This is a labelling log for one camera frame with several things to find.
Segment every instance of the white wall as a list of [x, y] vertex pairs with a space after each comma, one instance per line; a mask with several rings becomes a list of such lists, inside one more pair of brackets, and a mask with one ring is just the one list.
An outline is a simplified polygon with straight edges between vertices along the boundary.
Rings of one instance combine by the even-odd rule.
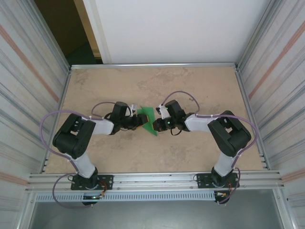
[[84, 0], [104, 63], [235, 62], [269, 0]]

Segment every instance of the green object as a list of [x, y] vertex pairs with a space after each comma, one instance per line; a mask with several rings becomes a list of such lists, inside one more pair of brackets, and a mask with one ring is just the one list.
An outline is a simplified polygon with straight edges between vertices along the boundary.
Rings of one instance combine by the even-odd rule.
[[149, 133], [158, 136], [158, 132], [153, 129], [154, 118], [154, 109], [152, 107], [141, 107], [140, 110], [137, 110], [138, 114], [145, 114], [148, 117], [148, 122], [143, 125], [143, 128]]

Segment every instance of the marble-patterned surface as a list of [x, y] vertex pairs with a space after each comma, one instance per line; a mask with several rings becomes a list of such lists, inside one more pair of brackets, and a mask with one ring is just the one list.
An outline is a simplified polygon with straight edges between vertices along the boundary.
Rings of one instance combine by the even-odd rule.
[[[200, 103], [200, 114], [217, 114], [231, 110], [247, 117], [233, 68], [133, 68], [73, 70], [63, 109], [89, 115], [101, 101], [123, 101], [156, 107], [171, 92], [184, 90]], [[186, 113], [196, 104], [185, 94], [175, 94]], [[96, 112], [105, 115], [111, 104], [101, 105]], [[68, 115], [61, 115], [59, 125]], [[212, 135], [205, 132], [169, 131], [153, 136], [143, 128], [120, 131], [116, 135], [95, 135], [88, 154], [99, 172], [180, 172], [209, 171], [220, 150]], [[246, 151], [237, 162], [243, 170], [262, 169], [256, 146]], [[72, 172], [67, 160], [50, 155], [47, 173]]]

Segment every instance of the black bracket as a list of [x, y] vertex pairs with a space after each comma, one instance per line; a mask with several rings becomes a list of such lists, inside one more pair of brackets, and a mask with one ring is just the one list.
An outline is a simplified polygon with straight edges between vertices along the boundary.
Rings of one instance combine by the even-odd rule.
[[71, 190], [104, 190], [104, 187], [99, 183], [99, 181], [103, 181], [107, 185], [107, 190], [112, 190], [113, 186], [113, 175], [98, 175], [97, 176], [97, 184], [92, 189], [86, 188], [81, 183], [81, 177], [79, 175], [74, 175], [71, 184]]
[[[215, 188], [218, 187], [214, 184], [213, 180], [212, 180], [212, 174], [211, 173], [198, 173], [196, 174], [196, 181], [197, 181], [197, 185], [198, 188]], [[227, 182], [218, 188], [229, 188], [228, 183], [231, 183], [232, 188], [234, 188], [237, 184], [238, 181], [238, 175], [237, 173], [232, 173], [229, 177]]]

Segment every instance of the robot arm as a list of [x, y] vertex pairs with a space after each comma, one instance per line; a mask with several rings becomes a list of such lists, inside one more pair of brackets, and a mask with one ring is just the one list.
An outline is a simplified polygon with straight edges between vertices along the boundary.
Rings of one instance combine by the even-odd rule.
[[133, 114], [134, 105], [128, 108], [123, 102], [116, 102], [109, 118], [88, 120], [71, 114], [53, 138], [53, 145], [67, 155], [78, 169], [80, 186], [88, 189], [96, 187], [97, 168], [91, 163], [86, 152], [92, 135], [114, 135], [121, 128], [135, 130], [148, 122], [144, 114]]
[[[156, 131], [177, 127], [181, 131], [205, 131], [213, 135], [221, 150], [219, 159], [212, 168], [213, 184], [217, 187], [226, 184], [238, 152], [251, 140], [251, 135], [244, 125], [234, 118], [199, 118], [194, 113], [186, 114], [176, 100], [161, 104], [156, 110], [162, 116], [153, 123]], [[234, 114], [225, 111], [222, 115]]]

